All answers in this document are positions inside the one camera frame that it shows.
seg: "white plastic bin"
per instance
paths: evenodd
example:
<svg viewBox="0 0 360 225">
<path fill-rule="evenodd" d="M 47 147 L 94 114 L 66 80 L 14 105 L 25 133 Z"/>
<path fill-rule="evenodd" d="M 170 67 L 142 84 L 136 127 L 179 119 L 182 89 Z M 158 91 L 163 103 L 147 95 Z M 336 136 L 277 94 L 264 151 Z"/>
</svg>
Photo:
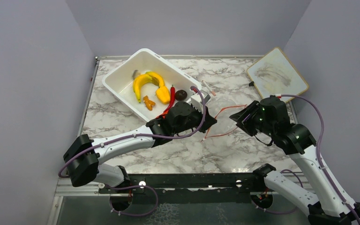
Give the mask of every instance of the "white plastic bin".
<svg viewBox="0 0 360 225">
<path fill-rule="evenodd" d="M 146 48 L 140 49 L 130 56 L 125 63 L 110 71 L 103 78 L 103 85 L 121 102 L 127 105 L 137 116 L 145 121 L 150 121 L 162 114 L 168 105 L 164 105 L 158 100 L 155 95 L 155 91 L 158 87 L 152 83 L 144 85 L 141 90 L 141 98 L 147 95 L 150 100 L 156 103 L 152 108 L 152 111 L 147 109 L 143 101 L 141 103 L 137 101 L 132 88 L 132 74 L 136 69 L 139 70 L 141 74 L 148 71 L 158 73 L 164 79 L 165 86 L 168 87 L 169 90 L 172 85 L 175 87 L 176 91 L 185 90 L 188 94 L 185 101 L 194 94 L 194 92 L 190 90 L 191 86 L 196 86 L 198 89 L 201 89 L 202 87 L 197 80 L 190 77 L 170 62 L 164 60 L 155 52 Z"/>
</svg>

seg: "black cable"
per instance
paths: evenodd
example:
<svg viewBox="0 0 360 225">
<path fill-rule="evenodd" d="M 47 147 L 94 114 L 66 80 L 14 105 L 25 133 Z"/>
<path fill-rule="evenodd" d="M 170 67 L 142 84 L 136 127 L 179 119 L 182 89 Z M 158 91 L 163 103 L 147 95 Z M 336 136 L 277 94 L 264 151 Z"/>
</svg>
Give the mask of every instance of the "black cable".
<svg viewBox="0 0 360 225">
<path fill-rule="evenodd" d="M 255 137 L 258 141 L 260 141 L 261 143 L 265 144 L 267 147 L 272 146 L 272 144 L 274 143 L 274 141 L 271 140 L 270 143 L 266 144 L 266 143 L 262 142 L 260 139 L 258 139 L 258 138 L 256 137 L 256 135 L 255 135 L 254 137 Z"/>
</svg>

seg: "yellow banana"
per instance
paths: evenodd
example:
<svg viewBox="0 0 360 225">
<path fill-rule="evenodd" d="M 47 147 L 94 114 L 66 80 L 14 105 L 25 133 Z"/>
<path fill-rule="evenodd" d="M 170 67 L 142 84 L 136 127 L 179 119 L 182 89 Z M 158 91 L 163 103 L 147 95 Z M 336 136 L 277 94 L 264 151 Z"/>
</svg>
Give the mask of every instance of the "yellow banana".
<svg viewBox="0 0 360 225">
<path fill-rule="evenodd" d="M 135 92 L 136 98 L 139 101 L 139 103 L 141 103 L 142 86 L 145 85 L 146 83 L 151 83 L 151 82 L 152 82 L 152 78 L 150 75 L 147 74 L 140 75 L 136 77 L 136 79 L 133 81 L 133 91 Z"/>
<path fill-rule="evenodd" d="M 155 84 L 156 86 L 158 86 L 160 88 L 165 86 L 165 81 L 159 74 L 152 72 L 152 71 L 146 72 L 146 74 L 148 74 L 152 77 L 152 83 Z"/>
</svg>

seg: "yellow bell pepper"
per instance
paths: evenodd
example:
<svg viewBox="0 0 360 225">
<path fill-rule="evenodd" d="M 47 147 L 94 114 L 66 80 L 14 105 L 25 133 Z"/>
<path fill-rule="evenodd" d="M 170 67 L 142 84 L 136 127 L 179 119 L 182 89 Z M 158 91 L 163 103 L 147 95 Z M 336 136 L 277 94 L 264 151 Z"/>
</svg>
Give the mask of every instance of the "yellow bell pepper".
<svg viewBox="0 0 360 225">
<path fill-rule="evenodd" d="M 157 95 L 158 99 L 164 104 L 169 104 L 170 102 L 170 93 L 166 86 L 162 86 L 158 88 L 157 91 L 155 91 L 155 94 Z"/>
</svg>

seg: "marble tabletop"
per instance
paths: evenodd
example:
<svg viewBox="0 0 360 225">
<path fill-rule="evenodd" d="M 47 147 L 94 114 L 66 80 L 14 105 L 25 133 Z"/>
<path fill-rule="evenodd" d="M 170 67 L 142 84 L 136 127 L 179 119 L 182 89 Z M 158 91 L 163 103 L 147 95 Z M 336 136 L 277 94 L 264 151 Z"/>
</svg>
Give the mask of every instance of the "marble tabletop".
<svg viewBox="0 0 360 225">
<path fill-rule="evenodd" d="M 170 59 L 198 81 L 205 80 L 217 93 L 236 104 L 261 100 L 246 69 L 258 59 Z M 82 132 L 90 138 L 109 137 L 139 128 L 145 121 L 138 118 L 102 84 L 102 78 L 125 60 L 101 60 L 93 85 Z M 288 105 L 288 113 L 293 115 Z M 165 145 L 142 149 L 113 158 L 106 163 L 122 165 L 128 173 L 239 173 L 252 172 L 270 163 L 277 170 L 300 171 L 297 165 L 276 146 L 267 147 L 240 129 L 222 137 L 204 138 L 197 132 L 189 138 L 173 140 Z M 269 137 L 259 135 L 269 143 Z"/>
</svg>

